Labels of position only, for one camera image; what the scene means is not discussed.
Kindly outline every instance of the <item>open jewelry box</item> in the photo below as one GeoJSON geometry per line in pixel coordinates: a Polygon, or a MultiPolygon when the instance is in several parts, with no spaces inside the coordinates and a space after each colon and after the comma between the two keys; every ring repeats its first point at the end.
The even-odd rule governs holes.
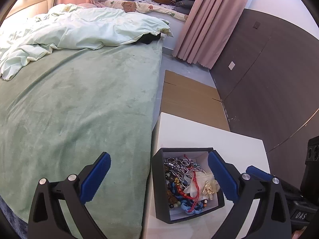
{"type": "Polygon", "coordinates": [[[213,148],[161,148],[153,156],[152,176],[156,218],[167,224],[173,224],[205,215],[225,205],[224,195],[220,189],[217,193],[213,194],[213,200],[208,200],[205,209],[203,209],[203,211],[199,214],[188,215],[183,209],[181,209],[181,207],[169,207],[168,195],[166,192],[167,184],[165,178],[164,159],[170,157],[185,159],[184,155],[186,155],[189,160],[199,164],[200,168],[204,170],[206,174],[212,174],[207,162],[208,153],[212,150],[213,148]]]}

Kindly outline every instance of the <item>white table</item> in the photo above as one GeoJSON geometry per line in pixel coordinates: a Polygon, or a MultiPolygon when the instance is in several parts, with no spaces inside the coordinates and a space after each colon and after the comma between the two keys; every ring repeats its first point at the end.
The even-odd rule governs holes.
{"type": "MultiPolygon", "coordinates": [[[[262,140],[242,136],[206,126],[191,120],[161,113],[153,130],[152,154],[160,148],[210,148],[218,151],[227,163],[240,173],[250,165],[270,173],[262,140]]],[[[146,188],[143,219],[143,239],[211,239],[218,230],[233,203],[225,198],[225,206],[175,224],[166,224],[156,218],[152,175],[146,188]]],[[[259,200],[254,200],[237,238],[243,238],[253,221],[259,200]]]]}

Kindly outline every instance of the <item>light green comforter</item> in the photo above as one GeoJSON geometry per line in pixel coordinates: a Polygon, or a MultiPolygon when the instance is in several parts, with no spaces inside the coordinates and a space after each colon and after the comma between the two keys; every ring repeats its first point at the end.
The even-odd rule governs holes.
{"type": "Polygon", "coordinates": [[[64,180],[106,151],[111,168],[86,207],[109,239],[139,237],[161,48],[54,51],[0,80],[0,195],[15,214],[28,221],[40,178],[64,180]]]}

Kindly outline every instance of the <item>gray tile floor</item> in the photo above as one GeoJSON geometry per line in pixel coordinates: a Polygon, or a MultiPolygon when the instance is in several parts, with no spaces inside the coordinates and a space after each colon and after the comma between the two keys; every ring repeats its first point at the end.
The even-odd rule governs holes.
{"type": "Polygon", "coordinates": [[[180,75],[186,76],[208,86],[216,88],[208,68],[198,66],[195,64],[189,64],[175,57],[162,54],[162,64],[159,70],[159,86],[157,89],[153,114],[153,127],[156,124],[160,112],[160,103],[162,100],[165,70],[178,73],[180,75]]]}

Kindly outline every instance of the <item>blue gripper pad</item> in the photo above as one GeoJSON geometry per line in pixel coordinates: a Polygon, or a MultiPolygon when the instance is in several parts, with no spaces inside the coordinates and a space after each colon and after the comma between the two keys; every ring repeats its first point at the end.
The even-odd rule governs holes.
{"type": "Polygon", "coordinates": [[[254,167],[253,165],[247,167],[246,169],[246,173],[248,173],[249,175],[254,175],[257,178],[269,182],[272,180],[273,176],[269,173],[266,173],[260,169],[258,169],[257,167],[254,167]]]}
{"type": "Polygon", "coordinates": [[[110,167],[111,156],[105,153],[81,185],[80,201],[83,205],[93,199],[110,167]]]}
{"type": "Polygon", "coordinates": [[[229,173],[224,163],[225,162],[221,161],[214,151],[208,154],[208,166],[221,186],[226,199],[236,203],[239,200],[238,184],[229,173]]]}

